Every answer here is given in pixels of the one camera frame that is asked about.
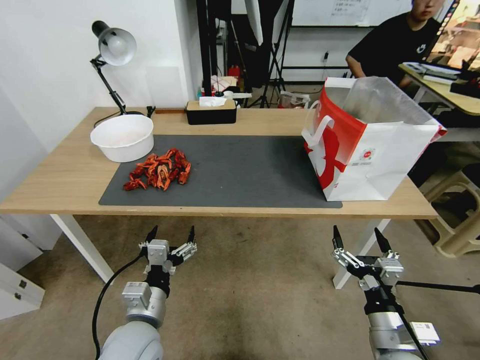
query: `wooden table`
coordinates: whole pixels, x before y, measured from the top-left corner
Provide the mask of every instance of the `wooden table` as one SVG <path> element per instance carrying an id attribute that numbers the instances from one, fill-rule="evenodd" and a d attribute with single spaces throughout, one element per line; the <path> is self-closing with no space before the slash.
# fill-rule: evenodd
<path id="1" fill-rule="evenodd" d="M 106 282 L 113 274 L 73 215 L 156 215 L 212 217 L 348 217 L 375 219 L 352 253 L 364 255 L 375 243 L 374 227 L 383 230 L 390 219 L 433 219 L 437 213 L 406 177 L 388 201 L 344 202 L 342 208 L 270 208 L 204 206 L 104 206 L 99 199 L 118 168 L 90 142 L 96 120 L 115 112 L 95 108 L 43 162 L 0 204 L 0 213 L 50 214 L 88 263 Z M 154 134 L 165 135 L 286 135 L 299 136 L 306 111 L 239 109 L 235 124 L 188 125 L 184 114 L 154 114 Z M 334 278 L 341 288 L 349 274 Z"/>

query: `gray desk mat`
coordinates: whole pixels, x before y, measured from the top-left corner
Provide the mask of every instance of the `gray desk mat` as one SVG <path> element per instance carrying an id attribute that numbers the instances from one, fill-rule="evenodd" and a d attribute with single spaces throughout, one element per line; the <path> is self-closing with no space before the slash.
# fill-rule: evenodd
<path id="1" fill-rule="evenodd" d="M 341 208 L 326 201 L 300 136 L 155 135 L 150 153 L 182 150 L 191 162 L 187 184 L 167 191 L 124 191 L 136 163 L 121 163 L 100 205 L 246 208 Z"/>

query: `man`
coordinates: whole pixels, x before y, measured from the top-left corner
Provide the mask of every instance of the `man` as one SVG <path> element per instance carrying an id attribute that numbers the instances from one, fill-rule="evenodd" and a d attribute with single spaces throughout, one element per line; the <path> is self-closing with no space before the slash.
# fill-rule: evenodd
<path id="1" fill-rule="evenodd" d="M 421 60 L 440 24 L 432 19 L 444 0 L 413 0 L 410 12 L 392 17 L 369 32 L 346 57 L 356 78 L 387 77 L 399 88 L 410 80 L 398 68 L 404 62 Z"/>

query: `tissue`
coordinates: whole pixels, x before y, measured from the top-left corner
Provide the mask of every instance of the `tissue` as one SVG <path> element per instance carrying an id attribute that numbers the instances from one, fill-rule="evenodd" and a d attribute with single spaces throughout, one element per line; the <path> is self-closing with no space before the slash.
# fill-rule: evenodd
<path id="1" fill-rule="evenodd" d="M 199 99 L 199 105 L 203 107 L 218 107 L 225 105 L 227 101 L 224 97 L 215 97 L 215 96 L 201 96 Z"/>

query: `tissue box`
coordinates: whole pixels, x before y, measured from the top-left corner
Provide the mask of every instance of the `tissue box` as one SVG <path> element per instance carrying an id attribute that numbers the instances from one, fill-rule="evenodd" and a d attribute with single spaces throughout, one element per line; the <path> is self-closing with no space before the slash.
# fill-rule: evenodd
<path id="1" fill-rule="evenodd" d="M 200 107 L 198 101 L 189 101 L 186 118 L 190 125 L 233 124 L 237 121 L 237 106 L 231 99 L 215 107 Z"/>

